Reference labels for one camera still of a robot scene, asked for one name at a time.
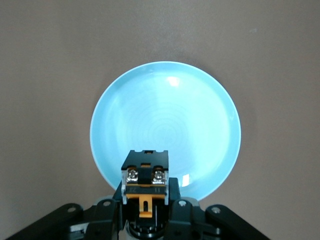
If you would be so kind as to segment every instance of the concentric circle pattern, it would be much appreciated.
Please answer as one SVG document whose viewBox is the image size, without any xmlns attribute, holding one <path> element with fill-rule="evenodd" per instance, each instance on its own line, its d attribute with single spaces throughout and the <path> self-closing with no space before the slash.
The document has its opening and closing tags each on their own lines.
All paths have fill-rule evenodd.
<svg viewBox="0 0 320 240">
<path fill-rule="evenodd" d="M 237 109 L 204 71 L 179 62 L 152 62 L 117 78 L 91 121 L 95 163 L 115 189 L 130 150 L 169 152 L 169 175 L 182 196 L 198 200 L 218 188 L 240 149 Z"/>
</svg>

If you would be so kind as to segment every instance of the brown surface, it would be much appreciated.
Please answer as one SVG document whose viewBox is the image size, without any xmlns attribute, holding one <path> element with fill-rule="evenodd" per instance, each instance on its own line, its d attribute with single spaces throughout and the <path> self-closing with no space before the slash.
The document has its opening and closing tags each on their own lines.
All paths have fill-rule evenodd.
<svg viewBox="0 0 320 240">
<path fill-rule="evenodd" d="M 0 239 L 113 190 L 89 127 L 107 86 L 148 62 L 214 76 L 241 120 L 238 161 L 201 201 L 273 240 L 320 239 L 320 1 L 1 1 Z"/>
</svg>

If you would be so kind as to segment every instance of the blue plate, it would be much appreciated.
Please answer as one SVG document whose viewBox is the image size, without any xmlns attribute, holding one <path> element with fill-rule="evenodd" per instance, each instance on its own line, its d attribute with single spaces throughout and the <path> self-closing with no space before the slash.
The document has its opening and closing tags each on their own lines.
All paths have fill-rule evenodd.
<svg viewBox="0 0 320 240">
<path fill-rule="evenodd" d="M 197 200 L 227 178 L 240 142 L 227 91 L 180 62 L 151 62 L 118 77 L 99 99 L 90 126 L 93 158 L 114 189 L 130 150 L 168 150 L 169 176 L 178 178 L 182 196 Z"/>
</svg>

